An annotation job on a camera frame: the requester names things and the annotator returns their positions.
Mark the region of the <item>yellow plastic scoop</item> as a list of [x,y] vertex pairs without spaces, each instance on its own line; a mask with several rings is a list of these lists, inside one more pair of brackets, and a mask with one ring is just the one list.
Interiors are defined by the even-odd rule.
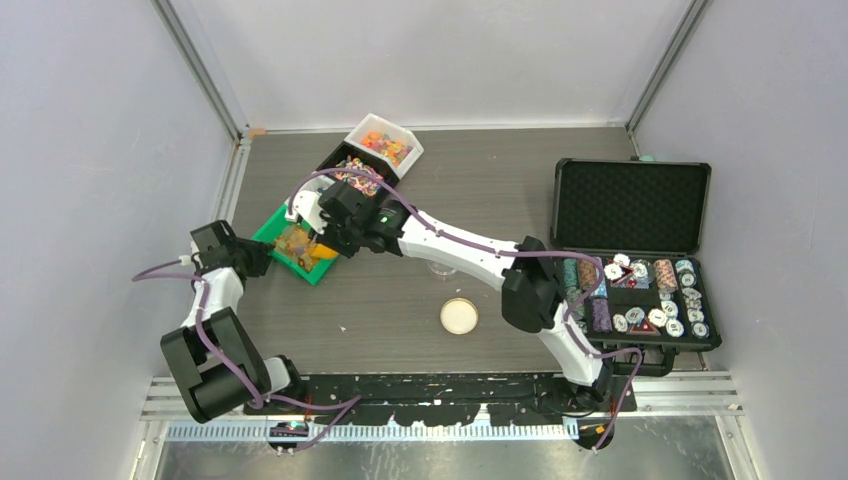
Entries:
[[309,255],[319,260],[333,260],[338,257],[338,253],[335,250],[322,244],[314,244]]

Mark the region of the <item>green candy bin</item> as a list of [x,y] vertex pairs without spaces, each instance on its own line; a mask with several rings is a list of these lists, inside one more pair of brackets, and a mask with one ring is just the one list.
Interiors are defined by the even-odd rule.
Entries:
[[[251,239],[263,243],[273,244],[288,227],[297,226],[301,229],[310,229],[310,226],[306,221],[302,221],[300,223],[289,221],[285,215],[286,208],[286,204],[281,205],[277,209],[277,211],[272,214],[265,221],[265,223],[251,236]],[[292,260],[288,255],[281,253],[276,249],[272,250],[271,258],[277,263],[284,265],[294,275],[303,279],[308,284],[313,286],[317,285],[324,278],[324,276],[336,262],[335,258],[316,259],[312,263],[312,268],[307,271],[304,270],[297,261]]]

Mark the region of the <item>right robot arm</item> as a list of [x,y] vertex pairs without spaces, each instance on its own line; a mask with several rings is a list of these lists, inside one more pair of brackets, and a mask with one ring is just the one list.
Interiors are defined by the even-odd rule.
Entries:
[[344,181],[320,193],[300,185],[287,199],[286,212],[305,221],[320,244],[345,257],[366,248],[423,259],[489,285],[500,294],[502,318],[537,336],[554,357],[577,406],[597,410],[610,398],[613,356],[594,347],[574,317],[589,295],[567,297],[562,262],[578,253],[548,251],[532,236],[510,242],[453,227],[413,206],[388,184],[375,196]]

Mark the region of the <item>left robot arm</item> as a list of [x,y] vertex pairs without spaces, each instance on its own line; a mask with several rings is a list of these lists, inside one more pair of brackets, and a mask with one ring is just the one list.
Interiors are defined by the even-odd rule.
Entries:
[[263,359],[237,315],[247,280],[266,274],[272,246],[236,235],[226,220],[190,232],[195,297],[186,320],[160,348],[188,413],[207,423],[239,406],[268,399],[280,412],[298,412],[307,389],[283,355]]

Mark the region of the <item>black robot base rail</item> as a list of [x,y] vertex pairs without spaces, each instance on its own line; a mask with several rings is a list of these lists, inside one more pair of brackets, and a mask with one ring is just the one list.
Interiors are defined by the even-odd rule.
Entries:
[[580,405],[555,373],[315,374],[304,377],[295,398],[313,405],[359,400],[343,425],[466,426],[483,413],[496,427],[553,425],[564,416],[610,414],[624,387],[614,377],[597,407]]

